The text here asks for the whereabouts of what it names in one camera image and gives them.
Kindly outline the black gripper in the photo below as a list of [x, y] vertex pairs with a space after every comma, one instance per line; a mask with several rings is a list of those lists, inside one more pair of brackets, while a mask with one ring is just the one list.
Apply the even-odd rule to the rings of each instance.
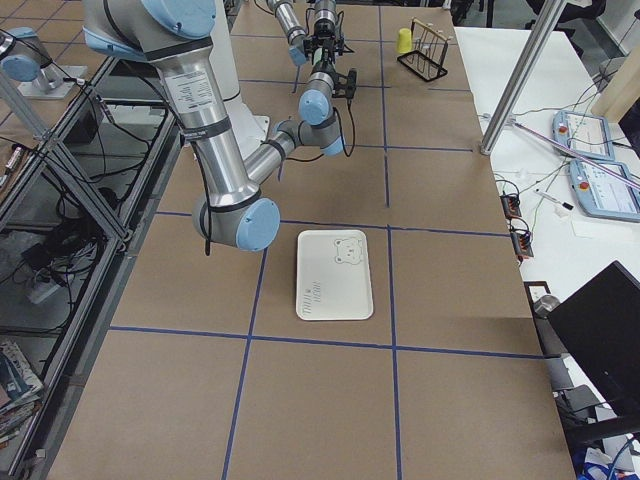
[[329, 61], [319, 61], [314, 64], [312, 73], [323, 73], [329, 76], [333, 76], [335, 74], [334, 64]]
[[333, 56], [342, 56], [345, 52], [344, 37], [317, 35], [307, 36], [303, 41], [304, 53], [306, 56], [312, 56], [318, 49], [327, 48]]

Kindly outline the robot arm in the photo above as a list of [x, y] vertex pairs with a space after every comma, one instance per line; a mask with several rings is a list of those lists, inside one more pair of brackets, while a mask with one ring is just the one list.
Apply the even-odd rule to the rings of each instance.
[[86, 1], [84, 35], [89, 48], [105, 56], [145, 62], [158, 72], [184, 139], [199, 162], [204, 194], [192, 215], [208, 244], [244, 251], [266, 249], [277, 235], [280, 212], [261, 193], [261, 184], [300, 146], [325, 155], [344, 148], [333, 106], [352, 98], [357, 73], [335, 69], [344, 51], [341, 21], [333, 1], [314, 4], [314, 24], [305, 30], [289, 1], [271, 1], [292, 61], [311, 63], [299, 100], [300, 122], [283, 121], [248, 156], [241, 153], [219, 79], [236, 75], [212, 63], [216, 35], [229, 33], [220, 1]]
[[332, 61], [344, 54], [342, 20], [335, 1], [312, 1], [314, 23], [311, 28], [299, 21], [292, 1], [267, 1], [266, 4], [285, 33], [289, 56], [295, 66], [312, 60], [317, 50], [326, 49]]

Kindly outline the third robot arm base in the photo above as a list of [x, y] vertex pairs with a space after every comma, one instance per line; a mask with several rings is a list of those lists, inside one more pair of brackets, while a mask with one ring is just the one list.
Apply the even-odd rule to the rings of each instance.
[[72, 88], [30, 27], [1, 31], [1, 70], [19, 83], [18, 90], [27, 98], [60, 100]]

